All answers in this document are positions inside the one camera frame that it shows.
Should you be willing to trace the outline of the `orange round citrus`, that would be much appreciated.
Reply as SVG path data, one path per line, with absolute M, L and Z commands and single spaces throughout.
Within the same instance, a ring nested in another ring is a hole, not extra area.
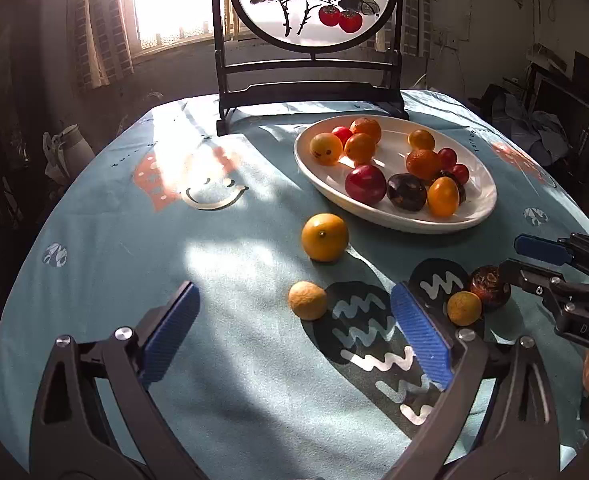
M 450 218 L 459 209 L 459 186 L 450 177 L 439 177 L 427 192 L 430 214 L 436 218 Z

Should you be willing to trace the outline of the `pale yellow lemon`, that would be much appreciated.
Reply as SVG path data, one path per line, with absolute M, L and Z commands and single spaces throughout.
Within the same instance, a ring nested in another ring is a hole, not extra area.
M 327 294 L 319 285 L 300 281 L 289 289 L 288 306 L 301 320 L 314 321 L 326 313 Z

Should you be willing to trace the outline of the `red cherry tomato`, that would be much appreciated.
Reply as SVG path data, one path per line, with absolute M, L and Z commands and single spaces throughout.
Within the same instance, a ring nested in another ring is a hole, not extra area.
M 457 154 L 453 148 L 441 148 L 438 157 L 442 170 L 451 171 L 457 164 Z
M 465 185 L 470 178 L 468 167 L 460 162 L 453 166 L 451 173 L 461 185 Z

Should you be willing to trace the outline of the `small orange citrus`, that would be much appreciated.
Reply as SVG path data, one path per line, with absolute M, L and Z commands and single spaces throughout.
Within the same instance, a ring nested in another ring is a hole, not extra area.
M 318 262 L 337 261 L 349 244 L 349 230 L 335 214 L 316 214 L 305 222 L 301 231 L 304 252 Z

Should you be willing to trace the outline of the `large orange tangerine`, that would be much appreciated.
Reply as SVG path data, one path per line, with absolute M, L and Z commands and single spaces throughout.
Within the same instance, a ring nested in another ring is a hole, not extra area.
M 421 148 L 406 156 L 406 170 L 421 181 L 433 181 L 441 171 L 441 162 L 435 151 Z

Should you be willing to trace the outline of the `dark red plum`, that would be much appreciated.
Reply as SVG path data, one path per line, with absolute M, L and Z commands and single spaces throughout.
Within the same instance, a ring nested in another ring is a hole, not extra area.
M 353 200 L 374 206 L 387 194 L 387 179 L 378 167 L 360 165 L 345 177 L 345 192 Z

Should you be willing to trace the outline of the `small yellow kumquat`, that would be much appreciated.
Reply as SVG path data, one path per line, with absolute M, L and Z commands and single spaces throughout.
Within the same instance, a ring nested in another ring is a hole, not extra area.
M 345 142 L 345 156 L 352 160 L 355 166 L 369 164 L 376 150 L 376 141 L 367 133 L 354 133 Z

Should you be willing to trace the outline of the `yellow orange fruit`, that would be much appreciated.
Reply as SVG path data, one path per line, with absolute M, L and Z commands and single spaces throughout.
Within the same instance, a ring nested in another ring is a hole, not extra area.
M 319 165 L 333 166 L 343 155 L 343 145 L 334 133 L 323 132 L 313 136 L 309 151 Z

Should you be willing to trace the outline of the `small red tomato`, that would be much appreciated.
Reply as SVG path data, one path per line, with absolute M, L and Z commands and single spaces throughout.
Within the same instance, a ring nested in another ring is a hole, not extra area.
M 348 140 L 351 138 L 353 132 L 349 127 L 345 126 L 338 126 L 331 130 L 331 133 L 341 141 L 342 146 L 347 144 Z

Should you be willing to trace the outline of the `dark brown passion fruit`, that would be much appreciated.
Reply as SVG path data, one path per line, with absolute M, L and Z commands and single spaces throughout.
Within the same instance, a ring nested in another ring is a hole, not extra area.
M 437 175 L 437 179 L 439 178 L 449 178 L 456 184 L 457 188 L 459 189 L 459 206 L 461 206 L 467 198 L 465 186 L 461 182 L 459 182 L 459 179 L 457 179 L 455 174 L 453 174 L 453 172 L 451 171 L 441 170 Z

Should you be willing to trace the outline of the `pile of dark clothes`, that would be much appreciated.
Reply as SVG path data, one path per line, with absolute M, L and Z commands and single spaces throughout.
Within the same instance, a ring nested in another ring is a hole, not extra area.
M 546 170 L 567 167 L 589 173 L 589 155 L 582 156 L 570 143 L 565 127 L 554 114 L 527 112 L 503 87 L 489 84 L 480 98 L 468 99 L 478 115 L 530 155 Z

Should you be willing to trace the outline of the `light blue printed tablecloth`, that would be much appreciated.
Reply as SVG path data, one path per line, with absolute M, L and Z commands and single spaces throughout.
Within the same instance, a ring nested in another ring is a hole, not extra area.
M 60 335 L 101 340 L 165 304 L 185 281 L 195 324 L 150 389 L 174 434 L 213 479 L 378 479 L 439 392 L 389 318 L 391 287 L 427 258 L 468 271 L 514 253 L 516 236 L 589 234 L 589 217 L 515 144 L 444 94 L 407 91 L 414 122 L 462 143 L 499 199 L 480 226 L 397 232 L 345 215 L 350 248 L 312 261 L 305 221 L 334 205 L 299 170 L 308 125 L 365 103 L 254 106 L 215 130 L 214 96 L 150 110 L 106 146 L 50 214 L 0 321 L 0 440 L 22 464 L 40 376 Z M 300 281 L 327 309 L 288 306 Z

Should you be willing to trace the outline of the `white ceramic jug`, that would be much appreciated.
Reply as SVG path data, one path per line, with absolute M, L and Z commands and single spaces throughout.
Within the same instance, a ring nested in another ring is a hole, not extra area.
M 46 176 L 62 186 L 70 185 L 95 158 L 78 125 L 70 125 L 54 136 L 44 132 L 42 148 Z

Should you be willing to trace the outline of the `right checked curtain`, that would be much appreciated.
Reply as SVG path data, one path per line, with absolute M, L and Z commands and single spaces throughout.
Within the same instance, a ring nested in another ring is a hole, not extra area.
M 432 39 L 430 0 L 403 0 L 402 6 L 402 53 L 429 58 Z

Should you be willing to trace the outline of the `checked curtain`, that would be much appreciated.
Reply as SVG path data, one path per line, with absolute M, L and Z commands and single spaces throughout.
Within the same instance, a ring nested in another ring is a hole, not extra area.
M 122 0 L 69 0 L 78 90 L 109 86 L 134 73 Z
M 403 0 L 402 6 L 402 53 L 429 58 L 432 39 L 430 0 Z

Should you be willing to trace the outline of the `left checked curtain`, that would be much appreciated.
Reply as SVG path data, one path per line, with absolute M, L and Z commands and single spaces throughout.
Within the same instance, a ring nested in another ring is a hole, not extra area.
M 69 0 L 78 90 L 109 86 L 134 73 L 122 0 Z

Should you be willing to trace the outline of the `black framed round painted screen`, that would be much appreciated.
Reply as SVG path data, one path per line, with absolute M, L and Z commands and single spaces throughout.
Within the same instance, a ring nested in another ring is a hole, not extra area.
M 237 108 L 280 102 L 364 101 L 407 116 L 403 0 L 212 0 L 212 18 L 220 136 Z M 289 58 L 227 61 L 228 18 Z

